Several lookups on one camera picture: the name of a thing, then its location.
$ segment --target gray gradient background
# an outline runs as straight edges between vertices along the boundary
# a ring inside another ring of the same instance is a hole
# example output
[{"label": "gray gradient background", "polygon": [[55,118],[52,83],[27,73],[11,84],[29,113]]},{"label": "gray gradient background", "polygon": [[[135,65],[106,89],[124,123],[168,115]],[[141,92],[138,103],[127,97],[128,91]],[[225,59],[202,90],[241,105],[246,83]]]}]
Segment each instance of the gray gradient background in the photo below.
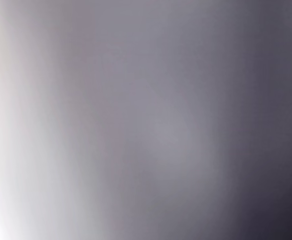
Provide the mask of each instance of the gray gradient background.
[{"label": "gray gradient background", "polygon": [[0,240],[292,240],[292,0],[0,0]]}]

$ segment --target blurred background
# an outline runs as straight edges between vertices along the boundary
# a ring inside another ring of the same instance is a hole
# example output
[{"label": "blurred background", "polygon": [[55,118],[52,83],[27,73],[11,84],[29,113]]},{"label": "blurred background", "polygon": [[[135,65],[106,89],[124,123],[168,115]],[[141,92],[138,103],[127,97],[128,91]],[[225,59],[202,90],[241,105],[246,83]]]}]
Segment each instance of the blurred background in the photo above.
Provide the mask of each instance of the blurred background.
[{"label": "blurred background", "polygon": [[292,240],[292,1],[0,0],[0,240]]}]

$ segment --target gray surface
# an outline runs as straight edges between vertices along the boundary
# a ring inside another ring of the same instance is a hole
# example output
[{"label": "gray surface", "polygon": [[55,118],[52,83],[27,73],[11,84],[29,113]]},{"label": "gray surface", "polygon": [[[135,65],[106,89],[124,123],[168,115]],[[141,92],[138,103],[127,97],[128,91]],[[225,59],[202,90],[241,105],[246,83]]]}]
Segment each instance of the gray surface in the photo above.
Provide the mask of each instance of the gray surface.
[{"label": "gray surface", "polygon": [[292,1],[0,1],[0,240],[76,239],[292,239]]}]

